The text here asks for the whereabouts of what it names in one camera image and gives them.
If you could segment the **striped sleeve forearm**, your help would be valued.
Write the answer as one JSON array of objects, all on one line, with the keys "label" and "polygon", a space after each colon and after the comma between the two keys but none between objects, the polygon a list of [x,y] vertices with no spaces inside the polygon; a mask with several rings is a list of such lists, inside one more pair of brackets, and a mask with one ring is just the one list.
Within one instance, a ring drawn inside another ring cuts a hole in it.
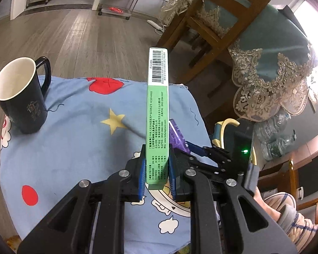
[{"label": "striped sleeve forearm", "polygon": [[285,231],[299,253],[314,238],[318,224],[297,211],[296,201],[291,194],[278,192],[263,199],[260,190],[256,187],[253,198]]}]

